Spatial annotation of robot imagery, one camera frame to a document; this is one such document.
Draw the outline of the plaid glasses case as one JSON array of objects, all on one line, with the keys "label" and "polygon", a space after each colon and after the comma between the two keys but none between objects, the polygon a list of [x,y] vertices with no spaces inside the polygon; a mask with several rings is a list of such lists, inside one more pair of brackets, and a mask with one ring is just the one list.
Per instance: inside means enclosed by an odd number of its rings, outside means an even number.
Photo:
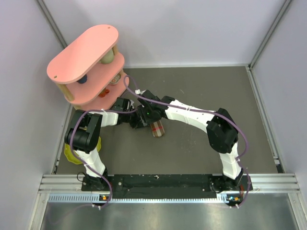
[{"label": "plaid glasses case", "polygon": [[165,134],[163,124],[160,120],[151,123],[150,127],[151,127],[151,130],[152,130],[152,134],[155,138],[160,138]]}]

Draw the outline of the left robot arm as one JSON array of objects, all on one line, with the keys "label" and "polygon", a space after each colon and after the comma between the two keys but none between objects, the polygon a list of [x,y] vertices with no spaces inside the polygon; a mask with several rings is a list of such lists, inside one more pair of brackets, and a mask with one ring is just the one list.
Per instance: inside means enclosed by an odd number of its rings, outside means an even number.
[{"label": "left robot arm", "polygon": [[109,112],[97,110],[86,113],[84,110],[77,110],[74,113],[64,142],[70,145],[72,155],[80,160],[86,169],[82,190],[102,191],[108,188],[107,169],[97,149],[100,129],[122,123],[128,123],[132,128],[144,127],[133,102],[125,98],[117,98]]}]

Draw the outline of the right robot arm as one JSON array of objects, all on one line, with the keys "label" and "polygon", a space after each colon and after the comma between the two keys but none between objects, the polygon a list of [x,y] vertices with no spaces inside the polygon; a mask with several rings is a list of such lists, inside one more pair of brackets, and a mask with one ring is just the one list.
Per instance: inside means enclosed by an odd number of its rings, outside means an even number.
[{"label": "right robot arm", "polygon": [[172,97],[159,99],[149,90],[137,91],[137,94],[142,97],[138,99],[142,104],[138,111],[143,122],[150,123],[163,117],[202,130],[207,134],[211,148],[220,155],[225,186],[234,190],[241,185],[243,171],[236,159],[238,131],[228,122],[232,121],[232,118],[225,109],[220,108],[210,113],[198,112],[198,108],[183,104]]}]

